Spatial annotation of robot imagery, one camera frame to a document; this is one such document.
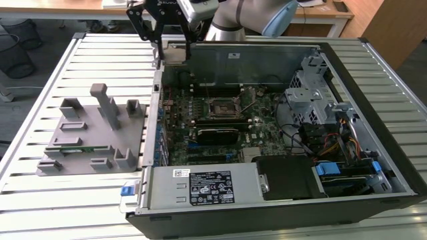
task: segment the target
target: wooden desk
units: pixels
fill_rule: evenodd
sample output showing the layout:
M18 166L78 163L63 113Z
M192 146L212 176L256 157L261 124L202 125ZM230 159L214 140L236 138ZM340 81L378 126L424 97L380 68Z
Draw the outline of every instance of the wooden desk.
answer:
M0 0L0 18L128 20L124 9L102 9L101 0ZM338 37L350 12L338 12L332 0L297 9L292 24L332 25L328 37ZM148 14L144 19L152 20Z

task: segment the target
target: power supply label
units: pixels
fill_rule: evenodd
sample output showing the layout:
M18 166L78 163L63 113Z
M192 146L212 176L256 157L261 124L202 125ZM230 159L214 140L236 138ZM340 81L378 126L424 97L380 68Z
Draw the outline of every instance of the power supply label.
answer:
M193 206L234 203L230 171L189 173L189 203Z

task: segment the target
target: motherboard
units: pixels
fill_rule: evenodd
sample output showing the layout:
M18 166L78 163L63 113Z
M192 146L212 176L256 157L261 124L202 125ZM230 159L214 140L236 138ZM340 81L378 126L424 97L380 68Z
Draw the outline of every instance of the motherboard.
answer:
M165 86L168 165L244 163L285 155L274 121L278 95L265 86Z

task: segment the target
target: camera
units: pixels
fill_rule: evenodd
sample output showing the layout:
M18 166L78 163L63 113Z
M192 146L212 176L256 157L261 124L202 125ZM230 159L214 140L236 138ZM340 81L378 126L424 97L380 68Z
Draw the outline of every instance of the camera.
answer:
M217 0L177 0L177 4L189 23L212 18L218 8Z

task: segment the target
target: red wire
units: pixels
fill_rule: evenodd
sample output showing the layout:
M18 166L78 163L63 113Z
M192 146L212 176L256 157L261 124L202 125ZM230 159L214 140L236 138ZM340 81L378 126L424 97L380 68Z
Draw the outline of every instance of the red wire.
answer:
M330 136L333 136L333 135L337 135L337 133L329 133L326 136L325 136L325 138L324 138L324 145L322 145L322 147L325 148L326 147L326 140L328 140L328 138L330 137Z

